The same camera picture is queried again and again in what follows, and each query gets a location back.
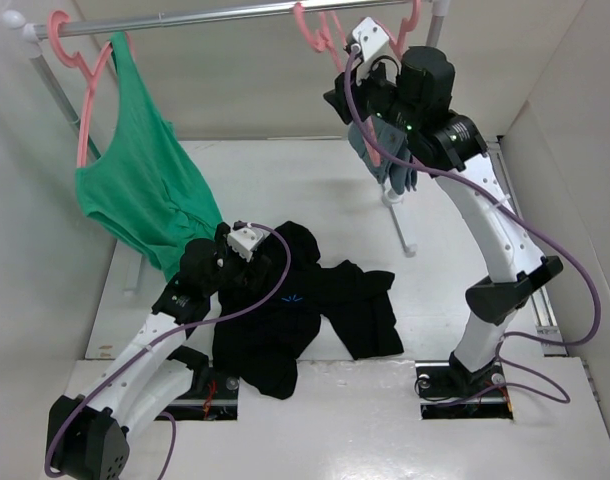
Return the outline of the black t shirt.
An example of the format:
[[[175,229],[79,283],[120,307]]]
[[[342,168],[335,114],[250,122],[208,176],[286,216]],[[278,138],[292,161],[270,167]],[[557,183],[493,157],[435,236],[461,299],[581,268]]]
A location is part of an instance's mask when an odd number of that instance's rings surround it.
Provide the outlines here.
[[[326,268],[314,235],[287,221],[259,247],[270,269],[258,291],[228,286],[219,293],[223,314],[212,342],[213,366],[266,396],[295,391],[297,360],[328,320],[355,360],[399,355],[389,291],[395,275],[364,271],[349,260]]]

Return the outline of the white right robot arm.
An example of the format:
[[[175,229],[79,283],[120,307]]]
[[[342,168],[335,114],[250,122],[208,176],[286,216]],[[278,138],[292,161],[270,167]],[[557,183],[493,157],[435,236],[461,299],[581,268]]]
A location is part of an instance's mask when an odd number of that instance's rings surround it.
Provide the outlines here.
[[[450,107],[454,66],[434,47],[411,47],[395,81],[370,63],[366,77],[361,49],[353,44],[325,100],[366,144],[401,167],[432,177],[458,209],[476,241],[487,275],[467,289],[470,315],[450,354],[447,381],[457,394],[471,393],[497,361],[505,331],[529,298],[560,274],[563,265],[534,244],[497,183],[488,148],[468,117]],[[366,128],[373,117],[404,135],[410,152],[400,162]]]

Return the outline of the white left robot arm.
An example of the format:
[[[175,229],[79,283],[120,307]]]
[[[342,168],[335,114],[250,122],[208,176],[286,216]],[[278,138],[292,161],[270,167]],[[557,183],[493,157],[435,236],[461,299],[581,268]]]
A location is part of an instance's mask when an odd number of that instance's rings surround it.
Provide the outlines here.
[[[213,239],[190,241],[178,272],[124,350],[86,390],[61,396],[49,411],[45,474],[56,479],[117,479],[132,441],[182,395],[207,387],[200,354],[187,341],[194,330],[225,321],[218,292],[232,285],[256,290],[270,267],[259,254],[275,230],[225,223]]]

